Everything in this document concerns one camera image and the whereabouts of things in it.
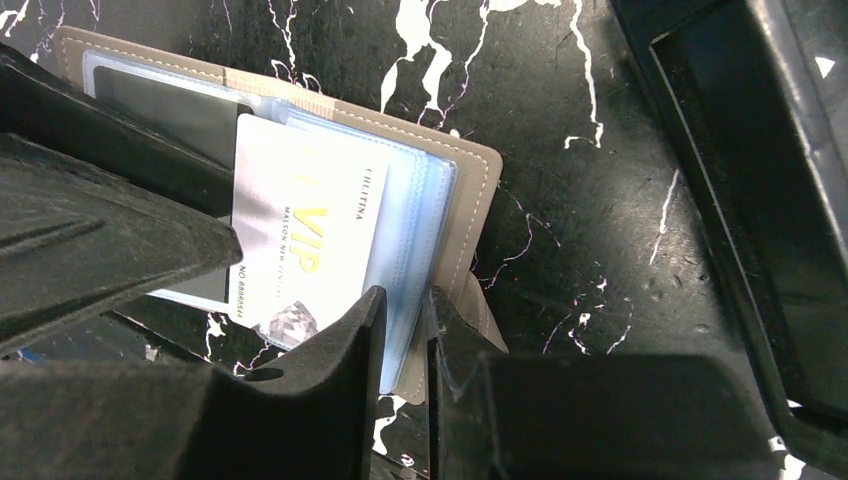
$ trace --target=black object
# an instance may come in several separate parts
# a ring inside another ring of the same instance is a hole
[[[782,2],[613,6],[772,421],[793,455],[848,476],[848,152],[834,136],[845,125],[823,107]]]
[[[711,360],[504,355],[438,288],[423,320],[431,478],[778,477],[745,395]]]
[[[83,159],[213,217],[230,215],[231,170],[74,89],[0,44],[0,132]]]
[[[209,365],[0,363],[0,477],[367,478],[385,321],[373,287],[245,381]]]
[[[0,134],[0,183],[4,351],[241,259],[215,219],[18,137]]]

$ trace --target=stitched edge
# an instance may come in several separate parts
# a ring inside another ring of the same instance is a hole
[[[83,44],[83,45],[87,45],[89,47],[100,48],[100,49],[103,49],[103,50],[106,50],[106,51],[109,51],[109,52],[113,52],[113,53],[120,53],[120,54],[123,54],[123,55],[129,55],[130,57],[138,58],[138,59],[141,59],[141,60],[146,60],[148,62],[153,62],[157,65],[164,65],[164,66],[167,66],[167,67],[176,68],[177,70],[192,72],[192,73],[195,73],[195,74],[203,76],[203,77],[214,78],[216,80],[223,80],[224,79],[224,77],[222,75],[215,75],[215,74],[211,74],[211,73],[201,72],[199,70],[184,67],[182,65],[176,65],[176,64],[173,64],[173,63],[163,62],[161,60],[155,60],[155,59],[152,59],[152,58],[149,58],[149,57],[145,57],[143,55],[138,55],[138,54],[135,54],[135,53],[126,52],[124,50],[118,50],[118,49],[111,48],[111,47],[106,47],[104,45],[98,45],[98,44],[95,44],[95,43],[87,42],[87,41],[84,41],[84,40],[79,40],[79,39],[72,38],[72,37],[63,37],[62,42],[61,42],[62,43],[62,56],[64,57],[63,60],[64,60],[64,63],[65,63],[65,72],[68,76],[70,76],[70,74],[71,74],[71,67],[70,67],[70,62],[68,61],[68,52],[67,52],[67,48],[66,48],[66,41],[67,40],[70,40],[70,41],[76,42],[76,43],[80,43],[80,44]],[[393,126],[387,125],[385,123],[377,122],[377,121],[362,117],[360,115],[356,115],[354,113],[348,112],[347,110],[344,110],[344,109],[339,108],[339,107],[334,107],[333,110],[338,112],[338,113],[341,113],[343,115],[346,115],[348,117],[352,117],[352,118],[355,118],[357,120],[363,121],[365,123],[370,123],[372,125],[378,125],[380,127],[387,128],[387,129],[389,129],[393,132],[401,133],[401,134],[404,134],[406,136],[417,138],[419,140],[423,140],[425,142],[433,143],[433,144],[436,144],[436,145],[441,145],[443,147],[450,148],[454,151],[463,153],[465,155],[471,155],[472,157],[483,162],[483,165],[485,166],[485,172],[484,172],[484,175],[483,175],[483,186],[480,188],[480,191],[477,193],[477,201],[474,204],[474,211],[471,213],[471,221],[468,223],[468,228],[465,231],[465,239],[463,239],[463,241],[462,241],[462,249],[459,252],[459,259],[456,262],[456,268],[453,271],[453,276],[451,277],[450,286],[448,286],[448,295],[450,295],[451,293],[453,293],[453,287],[456,283],[456,276],[459,274],[459,266],[462,264],[462,260],[465,258],[465,252],[468,250],[468,239],[471,238],[471,229],[474,228],[474,225],[477,223],[477,214],[480,211],[480,202],[483,199],[483,192],[486,191],[486,187],[489,184],[489,162],[488,162],[488,160],[481,157],[480,155],[477,155],[476,153],[472,153],[472,152],[463,150],[459,147],[455,147],[453,145],[449,145],[447,143],[440,142],[438,140],[433,140],[431,138],[427,138],[427,137],[424,137],[422,135],[418,135],[418,134],[409,132],[409,131],[404,130],[402,128],[393,127]],[[418,387],[416,387],[415,394],[414,394],[414,396],[416,396],[416,397],[418,396],[419,393],[421,393],[421,387],[424,384],[424,377],[425,377],[425,375],[422,374],[421,378],[418,381]],[[400,393],[409,395],[409,392],[406,392],[405,390],[402,390]]]

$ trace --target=marble countertop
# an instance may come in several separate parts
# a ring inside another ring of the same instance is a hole
[[[277,76],[495,148],[504,171],[473,269],[510,350],[708,355],[766,422],[685,179],[606,1],[0,0],[0,41],[53,72],[59,25]],[[225,348],[213,320],[185,333],[210,360]],[[25,353],[83,358],[97,347],[62,345],[86,335],[108,337],[112,358],[160,348],[114,333],[129,328],[119,323],[86,325]],[[276,355],[247,344],[228,368]],[[426,474],[426,412],[381,398],[374,449]],[[825,478],[763,441],[785,456],[785,478]]]

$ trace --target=marble table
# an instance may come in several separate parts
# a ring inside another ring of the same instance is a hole
[[[474,272],[510,349],[708,355],[766,422],[685,179],[606,1],[0,0],[0,41],[53,72],[59,25],[274,75],[495,148],[504,172]],[[19,358],[192,351],[238,373],[276,356],[226,337],[220,319],[185,323],[175,347],[92,319]],[[374,450],[426,475],[426,408],[385,396],[378,416]],[[785,478],[826,477],[767,441]]]

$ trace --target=card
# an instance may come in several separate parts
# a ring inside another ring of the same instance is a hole
[[[294,348],[359,299],[388,164],[356,139],[238,119],[230,317]]]

